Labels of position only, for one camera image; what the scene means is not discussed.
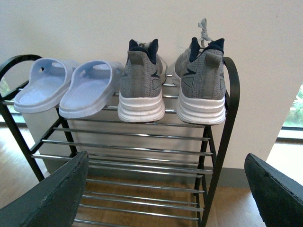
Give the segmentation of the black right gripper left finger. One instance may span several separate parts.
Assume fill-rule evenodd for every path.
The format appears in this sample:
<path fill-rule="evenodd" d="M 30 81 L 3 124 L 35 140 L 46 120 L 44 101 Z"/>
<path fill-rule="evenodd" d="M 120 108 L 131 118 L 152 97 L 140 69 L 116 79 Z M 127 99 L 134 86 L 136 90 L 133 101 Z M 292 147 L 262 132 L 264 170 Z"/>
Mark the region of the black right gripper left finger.
<path fill-rule="evenodd" d="M 84 193 L 89 156 L 77 154 L 0 210 L 2 227 L 70 227 Z"/>

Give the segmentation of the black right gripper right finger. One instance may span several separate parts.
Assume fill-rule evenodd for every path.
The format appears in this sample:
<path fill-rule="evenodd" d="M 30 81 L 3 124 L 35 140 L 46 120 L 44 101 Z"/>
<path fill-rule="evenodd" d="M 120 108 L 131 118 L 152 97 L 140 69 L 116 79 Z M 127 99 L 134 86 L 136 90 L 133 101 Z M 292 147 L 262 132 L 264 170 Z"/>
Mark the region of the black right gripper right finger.
<path fill-rule="evenodd" d="M 303 186 L 249 153 L 245 174 L 260 216 L 267 227 L 303 225 Z"/>

